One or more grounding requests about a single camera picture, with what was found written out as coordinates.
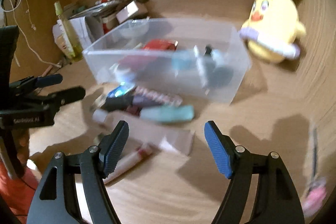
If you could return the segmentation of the white pink cream tube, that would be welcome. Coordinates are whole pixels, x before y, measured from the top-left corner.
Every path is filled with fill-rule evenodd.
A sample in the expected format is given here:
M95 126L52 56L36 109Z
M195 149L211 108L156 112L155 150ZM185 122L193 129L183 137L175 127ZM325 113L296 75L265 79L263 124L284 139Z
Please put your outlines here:
M116 178L131 170L133 167L149 157L152 153L153 149L148 143L142 144L136 150L130 152L119 160L115 170L103 180L104 184L106 185L113 180L116 180Z

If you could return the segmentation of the dark purple cosmetic tube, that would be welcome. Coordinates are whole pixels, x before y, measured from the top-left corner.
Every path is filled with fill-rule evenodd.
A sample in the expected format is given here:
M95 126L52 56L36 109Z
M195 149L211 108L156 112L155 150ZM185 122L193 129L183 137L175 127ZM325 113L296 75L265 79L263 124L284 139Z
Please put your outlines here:
M140 95L125 95L120 97L108 97L101 108L105 111L126 110L128 107L137 106L140 108L161 106L162 103L156 102Z

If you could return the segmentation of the blue small box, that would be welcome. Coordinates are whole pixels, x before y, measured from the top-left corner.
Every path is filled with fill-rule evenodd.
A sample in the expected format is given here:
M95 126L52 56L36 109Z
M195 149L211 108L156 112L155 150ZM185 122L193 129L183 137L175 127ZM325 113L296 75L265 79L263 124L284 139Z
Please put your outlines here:
M113 89L107 94L108 98L116 98L124 96L125 94L128 94L129 92L132 92L135 89L135 84L133 83L120 83L118 87Z

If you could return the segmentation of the pink sachet packet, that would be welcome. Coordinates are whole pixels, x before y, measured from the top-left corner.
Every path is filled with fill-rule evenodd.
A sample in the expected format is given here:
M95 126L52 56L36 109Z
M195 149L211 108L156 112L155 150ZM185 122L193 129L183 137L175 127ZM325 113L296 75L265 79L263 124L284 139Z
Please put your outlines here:
M111 112L105 119L109 128L114 128L119 121L128 123L130 139L148 143L165 152L180 153L186 156L191 153L194 133L190 130L161 126L121 111Z

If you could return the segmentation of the mint green oval case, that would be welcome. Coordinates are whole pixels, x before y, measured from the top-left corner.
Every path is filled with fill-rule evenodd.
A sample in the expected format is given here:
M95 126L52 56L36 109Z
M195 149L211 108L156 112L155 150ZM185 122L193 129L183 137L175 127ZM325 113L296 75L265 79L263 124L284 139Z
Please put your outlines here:
M139 117L157 123L189 122L194 119L195 111L192 105L155 106L143 108Z

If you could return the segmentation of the red packet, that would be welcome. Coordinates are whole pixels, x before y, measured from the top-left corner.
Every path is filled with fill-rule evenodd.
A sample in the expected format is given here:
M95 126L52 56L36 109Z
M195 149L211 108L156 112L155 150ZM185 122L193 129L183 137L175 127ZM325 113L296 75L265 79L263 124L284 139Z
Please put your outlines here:
M144 50L154 51L175 51L177 49L178 42L176 40L169 39L152 39L143 47Z

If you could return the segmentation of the dark green dropper bottle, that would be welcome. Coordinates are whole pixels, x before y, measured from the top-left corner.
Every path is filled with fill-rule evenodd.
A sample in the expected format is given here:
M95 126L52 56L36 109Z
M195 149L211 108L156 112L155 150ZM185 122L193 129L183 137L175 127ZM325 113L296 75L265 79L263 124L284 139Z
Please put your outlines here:
M233 69L226 64L221 51L206 45L204 57L211 59L206 63L207 86L212 89L227 86L232 80Z

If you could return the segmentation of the teal tape roll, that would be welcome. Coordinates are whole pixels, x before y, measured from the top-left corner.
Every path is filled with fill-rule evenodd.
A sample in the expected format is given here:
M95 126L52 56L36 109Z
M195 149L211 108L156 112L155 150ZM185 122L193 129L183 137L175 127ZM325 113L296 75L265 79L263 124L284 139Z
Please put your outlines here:
M186 71L193 68L194 54L191 50L176 51L171 58L171 64L175 71Z

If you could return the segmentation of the yellow green spray bottle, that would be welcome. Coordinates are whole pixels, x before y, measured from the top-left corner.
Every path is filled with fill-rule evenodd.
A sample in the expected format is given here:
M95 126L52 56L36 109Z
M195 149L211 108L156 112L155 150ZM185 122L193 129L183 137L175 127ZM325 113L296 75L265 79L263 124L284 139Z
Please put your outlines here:
M59 19L58 24L60 26L62 36L65 42L66 50L68 53L67 56L71 61L80 61L83 58L83 48L80 44L77 33L70 21L64 15L62 6L59 1L54 3L54 7L56 16Z

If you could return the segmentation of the white paper box stack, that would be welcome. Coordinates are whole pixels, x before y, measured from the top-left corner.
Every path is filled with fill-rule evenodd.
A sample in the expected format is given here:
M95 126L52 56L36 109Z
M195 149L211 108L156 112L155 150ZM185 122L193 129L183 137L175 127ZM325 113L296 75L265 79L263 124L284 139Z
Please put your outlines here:
M104 36L102 23L93 16L70 19L70 24L72 24L83 50ZM62 29L61 21L58 19L57 24L52 27L52 34L55 44L67 55L68 50L66 49L66 42L63 39Z

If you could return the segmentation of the red small boxes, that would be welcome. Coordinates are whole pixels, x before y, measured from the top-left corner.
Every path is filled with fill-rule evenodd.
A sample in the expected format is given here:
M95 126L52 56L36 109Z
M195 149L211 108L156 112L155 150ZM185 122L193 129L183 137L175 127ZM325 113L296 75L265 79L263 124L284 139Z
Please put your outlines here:
M118 20L116 18L116 14L110 14L106 17L103 17L101 20L104 34L107 34L112 29L118 26Z

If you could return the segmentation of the red white marker pen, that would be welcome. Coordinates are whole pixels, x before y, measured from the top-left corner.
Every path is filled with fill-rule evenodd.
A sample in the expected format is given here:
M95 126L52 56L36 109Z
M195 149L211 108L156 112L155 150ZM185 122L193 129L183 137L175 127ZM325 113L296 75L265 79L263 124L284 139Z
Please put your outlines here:
M95 2L95 5L100 5L102 3L107 3L107 2L110 2L110 1L112 1L112 0L98 0L98 1Z

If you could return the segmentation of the stack of books papers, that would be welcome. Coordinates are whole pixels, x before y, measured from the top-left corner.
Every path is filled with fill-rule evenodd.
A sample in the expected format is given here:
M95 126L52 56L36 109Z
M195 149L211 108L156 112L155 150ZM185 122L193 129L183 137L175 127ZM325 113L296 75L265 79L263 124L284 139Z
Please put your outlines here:
M69 17L69 19L80 18L83 16L99 16L104 12L115 12L117 10L123 9L132 1L138 1L139 3L145 4L149 0L112 0L107 3L102 3L100 5L94 5L90 8L86 8L83 11L79 11Z

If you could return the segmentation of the small white pink box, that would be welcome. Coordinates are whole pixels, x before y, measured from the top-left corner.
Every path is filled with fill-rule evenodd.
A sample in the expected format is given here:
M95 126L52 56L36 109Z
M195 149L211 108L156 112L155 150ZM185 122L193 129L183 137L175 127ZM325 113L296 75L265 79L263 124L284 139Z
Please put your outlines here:
M144 4L138 1L132 1L116 14L116 18L117 21L122 24L127 20L147 16L147 14L148 10Z

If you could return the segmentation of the clear plastic storage bin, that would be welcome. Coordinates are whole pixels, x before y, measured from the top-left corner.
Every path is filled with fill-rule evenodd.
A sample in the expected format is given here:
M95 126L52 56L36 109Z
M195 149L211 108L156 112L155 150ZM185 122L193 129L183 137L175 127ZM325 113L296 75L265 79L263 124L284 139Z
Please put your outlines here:
M175 51L144 50L152 39L178 42ZM223 54L233 69L231 82L222 88L209 88L206 79L205 47ZM175 71L174 52L191 50L193 68ZM191 95L230 103L251 67L247 50L235 26L224 21L201 18L159 18L128 20L96 40L83 52L98 83L133 83L162 93Z

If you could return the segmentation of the yellow chick plush toy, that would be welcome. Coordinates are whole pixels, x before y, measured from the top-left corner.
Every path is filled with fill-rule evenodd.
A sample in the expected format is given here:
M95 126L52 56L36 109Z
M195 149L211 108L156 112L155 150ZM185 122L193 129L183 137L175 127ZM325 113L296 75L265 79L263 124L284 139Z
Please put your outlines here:
M239 35L257 58L278 64L299 58L295 41L306 35L306 28L293 0L255 0Z

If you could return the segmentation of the pink handled brush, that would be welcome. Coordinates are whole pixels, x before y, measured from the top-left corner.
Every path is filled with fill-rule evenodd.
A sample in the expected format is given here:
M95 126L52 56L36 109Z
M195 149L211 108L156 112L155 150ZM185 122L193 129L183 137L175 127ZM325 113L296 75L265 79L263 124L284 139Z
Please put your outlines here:
M322 208L323 200L327 195L326 179L318 177L318 136L317 128L314 124L310 126L309 135L312 145L311 178L305 198L301 202L303 216L305 218L312 217Z

